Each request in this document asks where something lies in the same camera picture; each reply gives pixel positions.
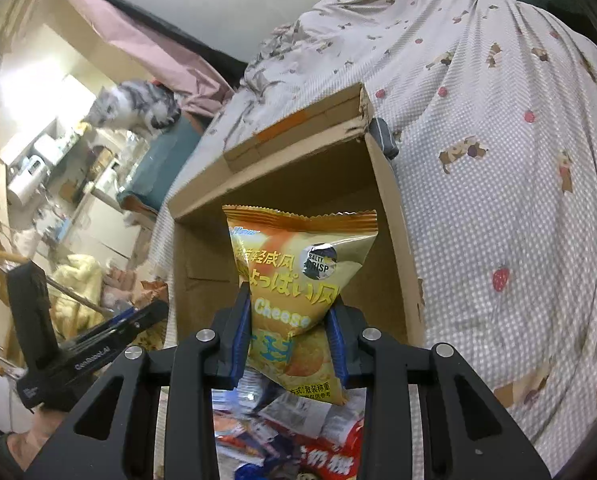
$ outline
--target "pile of snack packages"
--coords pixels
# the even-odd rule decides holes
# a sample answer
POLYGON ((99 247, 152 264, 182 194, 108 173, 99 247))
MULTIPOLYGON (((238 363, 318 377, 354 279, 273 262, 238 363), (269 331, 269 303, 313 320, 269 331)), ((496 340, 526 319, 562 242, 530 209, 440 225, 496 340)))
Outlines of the pile of snack packages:
POLYGON ((223 209, 236 268, 250 284, 252 340, 237 389, 212 394, 219 458, 244 463, 235 480, 355 479, 365 390, 342 388, 323 318, 363 266, 376 212, 223 209))
POLYGON ((246 368, 237 389, 212 392, 219 462, 229 457, 243 464, 234 480, 354 479, 365 390, 344 395, 344 406, 299 397, 246 368))

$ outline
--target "gray tabby cat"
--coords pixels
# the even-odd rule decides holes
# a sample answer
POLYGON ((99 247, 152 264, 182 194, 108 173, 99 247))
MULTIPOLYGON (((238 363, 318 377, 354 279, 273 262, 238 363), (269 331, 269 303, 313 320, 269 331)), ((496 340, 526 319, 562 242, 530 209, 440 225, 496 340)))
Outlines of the gray tabby cat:
POLYGON ((101 88, 83 121, 95 128, 130 130, 149 140, 181 117, 177 97, 149 81, 124 81, 111 90, 101 88))

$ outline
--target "white polka dot sheet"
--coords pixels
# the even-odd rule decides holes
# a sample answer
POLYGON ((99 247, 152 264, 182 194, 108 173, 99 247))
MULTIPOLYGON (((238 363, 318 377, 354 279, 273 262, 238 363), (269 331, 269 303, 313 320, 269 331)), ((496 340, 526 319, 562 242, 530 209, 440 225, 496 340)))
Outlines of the white polka dot sheet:
MULTIPOLYGON (((597 416, 597 47, 516 0, 322 0, 263 42, 169 195, 358 81, 397 133, 426 344, 453 344, 557 473, 597 416)), ((166 270, 173 226, 164 206, 166 270)))

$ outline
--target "round sticker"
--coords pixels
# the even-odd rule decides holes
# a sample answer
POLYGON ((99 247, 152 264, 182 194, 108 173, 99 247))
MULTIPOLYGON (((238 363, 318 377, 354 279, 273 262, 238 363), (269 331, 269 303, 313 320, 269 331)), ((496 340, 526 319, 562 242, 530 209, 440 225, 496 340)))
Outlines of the round sticker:
POLYGON ((301 251, 303 274, 313 280, 325 280, 336 270, 336 250, 332 244, 310 245, 301 251))

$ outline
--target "metal screw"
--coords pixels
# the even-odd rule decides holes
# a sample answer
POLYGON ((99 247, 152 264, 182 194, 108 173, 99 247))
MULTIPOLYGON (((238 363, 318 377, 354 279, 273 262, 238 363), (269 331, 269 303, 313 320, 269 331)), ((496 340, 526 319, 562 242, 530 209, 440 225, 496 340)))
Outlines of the metal screw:
POLYGON ((381 338, 381 330, 374 327, 366 328, 363 331, 363 337, 368 341, 376 341, 381 338))
POLYGON ((196 338, 205 343, 207 341, 212 341, 215 335, 216 333, 211 328, 204 328, 196 333, 196 338))
POLYGON ((436 347, 436 353, 441 357, 452 357, 454 355, 454 349, 447 343, 441 343, 436 347))
POLYGON ((125 357, 128 359, 138 359, 143 354, 143 348, 140 346, 132 345, 125 349, 125 357))

